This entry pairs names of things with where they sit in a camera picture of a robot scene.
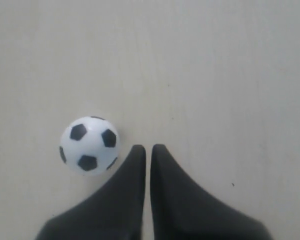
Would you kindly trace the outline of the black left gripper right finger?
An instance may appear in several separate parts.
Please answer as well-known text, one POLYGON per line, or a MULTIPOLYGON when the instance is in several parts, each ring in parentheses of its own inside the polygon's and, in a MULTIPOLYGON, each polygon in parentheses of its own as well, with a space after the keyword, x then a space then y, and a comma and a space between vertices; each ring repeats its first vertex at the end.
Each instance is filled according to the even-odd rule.
POLYGON ((267 228, 201 188, 167 147, 155 144, 150 199, 156 240, 271 240, 267 228))

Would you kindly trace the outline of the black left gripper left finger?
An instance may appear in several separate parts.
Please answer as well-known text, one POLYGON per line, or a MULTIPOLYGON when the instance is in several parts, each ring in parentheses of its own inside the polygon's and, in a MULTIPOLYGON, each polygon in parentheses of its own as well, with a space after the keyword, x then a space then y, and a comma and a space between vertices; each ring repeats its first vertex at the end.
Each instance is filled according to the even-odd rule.
POLYGON ((93 195, 50 219, 38 240, 140 240, 146 150, 134 145, 116 173, 93 195))

